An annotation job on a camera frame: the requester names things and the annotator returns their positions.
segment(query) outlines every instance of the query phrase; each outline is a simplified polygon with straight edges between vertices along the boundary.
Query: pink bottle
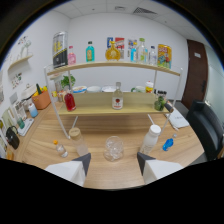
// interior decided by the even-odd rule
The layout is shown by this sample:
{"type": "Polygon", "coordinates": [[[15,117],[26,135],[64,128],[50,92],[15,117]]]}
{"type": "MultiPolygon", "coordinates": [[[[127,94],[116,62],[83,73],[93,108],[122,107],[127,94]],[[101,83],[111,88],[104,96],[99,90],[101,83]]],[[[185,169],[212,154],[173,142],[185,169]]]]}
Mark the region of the pink bottle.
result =
{"type": "Polygon", "coordinates": [[[73,53],[73,46],[69,46],[68,65],[74,65],[76,63],[76,56],[73,53]]]}

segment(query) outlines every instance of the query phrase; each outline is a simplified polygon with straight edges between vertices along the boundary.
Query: small bottle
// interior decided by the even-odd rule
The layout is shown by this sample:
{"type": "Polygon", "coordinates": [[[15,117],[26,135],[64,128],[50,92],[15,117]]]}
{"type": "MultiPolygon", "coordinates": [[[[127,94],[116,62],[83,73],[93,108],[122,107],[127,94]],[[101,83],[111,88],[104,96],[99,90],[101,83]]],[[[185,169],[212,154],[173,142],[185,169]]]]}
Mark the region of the small bottle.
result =
{"type": "Polygon", "coordinates": [[[68,65],[74,65],[75,63],[76,63],[76,56],[73,52],[73,46],[69,46],[68,65]]]}
{"type": "Polygon", "coordinates": [[[116,82],[116,90],[113,92],[112,96],[112,108],[115,110],[120,110],[123,108],[123,92],[120,88],[121,83],[116,82]]]}
{"type": "Polygon", "coordinates": [[[143,143],[140,148],[141,153],[148,155],[152,151],[158,141],[160,132],[161,128],[158,125],[153,124],[150,126],[148,133],[143,139],[143,143]]]}
{"type": "Polygon", "coordinates": [[[131,57],[130,60],[131,62],[137,62],[137,53],[136,53],[136,48],[137,48],[137,42],[133,43],[133,48],[131,49],[131,57]]]}
{"type": "Polygon", "coordinates": [[[110,41],[111,47],[107,49],[105,57],[108,61],[118,61],[121,58],[120,51],[115,47],[115,41],[110,41]]]}
{"type": "Polygon", "coordinates": [[[173,139],[177,137],[177,134],[173,134],[172,138],[166,140],[165,144],[163,145],[163,150],[168,151],[170,147],[173,145],[173,139]]]}
{"type": "Polygon", "coordinates": [[[56,145],[56,150],[61,157],[66,157],[68,152],[62,144],[58,144],[57,140],[54,140],[53,143],[56,145]]]}
{"type": "Polygon", "coordinates": [[[136,48],[137,50],[137,63],[148,64],[148,49],[145,47],[145,39],[139,39],[140,44],[136,48]]]}
{"type": "Polygon", "coordinates": [[[79,128],[71,128],[69,130],[69,136],[71,137],[73,145],[75,146],[79,156],[83,156],[89,153],[88,147],[79,128]]]}
{"type": "Polygon", "coordinates": [[[88,47],[86,48],[86,62],[94,62],[95,61],[95,51],[92,45],[92,41],[88,42],[88,47]]]}
{"type": "Polygon", "coordinates": [[[157,65],[157,55],[154,46],[151,46],[151,52],[149,55],[150,55],[149,64],[153,66],[157,65]]]}
{"type": "Polygon", "coordinates": [[[67,111],[73,111],[76,109],[75,100],[73,95],[71,94],[71,90],[67,90],[67,93],[64,96],[64,101],[67,107],[67,111]]]}

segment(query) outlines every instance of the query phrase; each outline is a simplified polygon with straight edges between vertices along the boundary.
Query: label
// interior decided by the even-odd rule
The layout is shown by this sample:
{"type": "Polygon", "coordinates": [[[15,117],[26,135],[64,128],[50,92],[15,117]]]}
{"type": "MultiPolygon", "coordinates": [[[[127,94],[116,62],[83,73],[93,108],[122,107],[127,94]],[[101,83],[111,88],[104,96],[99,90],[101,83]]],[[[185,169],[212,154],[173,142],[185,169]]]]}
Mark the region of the label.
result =
{"type": "Polygon", "coordinates": [[[159,44],[157,65],[160,67],[171,69],[171,61],[172,61],[171,47],[159,44]]]}
{"type": "Polygon", "coordinates": [[[92,51],[91,50],[87,51],[87,61],[92,61],[92,51]]]}
{"type": "Polygon", "coordinates": [[[113,97],[112,98],[112,107],[116,110],[119,110],[123,107],[123,98],[122,97],[113,97]]]}
{"type": "Polygon", "coordinates": [[[153,146],[142,145],[140,152],[148,155],[152,151],[153,146]]]}

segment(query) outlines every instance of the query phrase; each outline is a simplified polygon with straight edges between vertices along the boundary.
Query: glass jar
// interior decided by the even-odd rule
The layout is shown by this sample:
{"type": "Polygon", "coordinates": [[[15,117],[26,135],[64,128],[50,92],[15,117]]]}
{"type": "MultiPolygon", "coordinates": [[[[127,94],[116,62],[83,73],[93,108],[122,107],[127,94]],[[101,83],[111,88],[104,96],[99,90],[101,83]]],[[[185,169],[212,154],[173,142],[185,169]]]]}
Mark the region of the glass jar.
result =
{"type": "Polygon", "coordinates": [[[113,162],[123,157],[123,141],[118,136],[111,136],[106,140],[104,157],[113,162]]]}
{"type": "Polygon", "coordinates": [[[88,147],[79,128],[71,128],[69,130],[69,136],[79,156],[84,156],[89,153],[88,147]]]}
{"type": "Polygon", "coordinates": [[[76,109],[75,100],[73,95],[71,94],[71,90],[67,90],[67,93],[64,97],[65,105],[67,107],[67,111],[73,111],[76,109]]]}
{"type": "Polygon", "coordinates": [[[115,41],[110,41],[111,47],[107,49],[105,57],[108,61],[118,61],[121,57],[121,53],[115,47],[115,41]]]}

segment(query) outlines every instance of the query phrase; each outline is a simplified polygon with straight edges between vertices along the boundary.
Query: green plant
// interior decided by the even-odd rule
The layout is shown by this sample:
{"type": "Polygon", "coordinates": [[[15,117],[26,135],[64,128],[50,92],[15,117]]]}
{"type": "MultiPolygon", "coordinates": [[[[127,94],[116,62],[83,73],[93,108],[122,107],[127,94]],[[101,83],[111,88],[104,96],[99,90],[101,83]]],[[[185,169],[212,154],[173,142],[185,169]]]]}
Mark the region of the green plant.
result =
{"type": "MultiPolygon", "coordinates": [[[[65,86],[69,86],[69,78],[67,75],[63,75],[64,79],[61,80],[61,87],[64,88],[65,86]]],[[[71,75],[71,83],[72,83],[72,86],[74,86],[75,84],[75,78],[71,75]]]]}

